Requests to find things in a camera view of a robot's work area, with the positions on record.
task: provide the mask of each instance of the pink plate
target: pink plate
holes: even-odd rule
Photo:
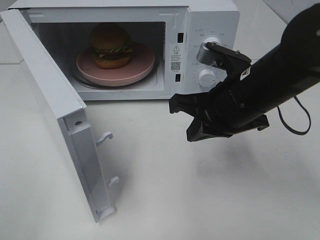
[[[86,49],[76,59],[81,75],[92,83],[118,87],[136,83],[146,77],[155,64],[155,54],[146,45],[133,45],[129,64],[115,69],[98,67],[91,59],[91,48]]]

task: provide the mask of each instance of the white knob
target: white knob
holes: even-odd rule
[[[217,43],[218,45],[222,45],[222,40],[216,36],[209,36],[207,37],[204,41],[203,41],[205,44],[206,43],[212,43],[212,42],[215,42]]]
[[[198,81],[201,87],[212,87],[216,83],[216,75],[210,69],[204,69],[198,74]]]

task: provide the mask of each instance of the microwave door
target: microwave door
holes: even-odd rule
[[[69,155],[68,159],[72,158],[94,220],[98,222],[114,212],[108,187],[118,179],[104,177],[97,155],[97,146],[112,138],[112,133],[106,132],[95,140],[85,103],[34,33],[35,24],[28,21],[28,15],[23,15],[23,11],[16,9],[1,13],[39,110],[55,140],[62,142],[62,151]]]

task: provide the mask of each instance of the table surface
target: table surface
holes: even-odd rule
[[[258,59],[285,24],[260,0],[235,1],[235,49]],[[70,158],[46,127],[5,26],[0,23],[1,240],[318,240],[320,85],[299,95],[312,117],[296,136],[270,111],[270,127],[190,143],[192,118],[169,114],[167,100],[86,102],[99,136],[103,172],[119,176],[117,212],[95,223]],[[308,119],[290,100],[290,125]]]

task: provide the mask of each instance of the white microwave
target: white microwave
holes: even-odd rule
[[[96,222],[113,213],[84,101],[169,99],[175,93],[207,92],[223,70],[197,61],[201,43],[233,47],[240,13],[232,0],[18,0],[1,17],[43,115],[63,139]],[[134,42],[154,52],[148,75],[125,86],[92,85],[77,70],[99,23],[117,23]]]

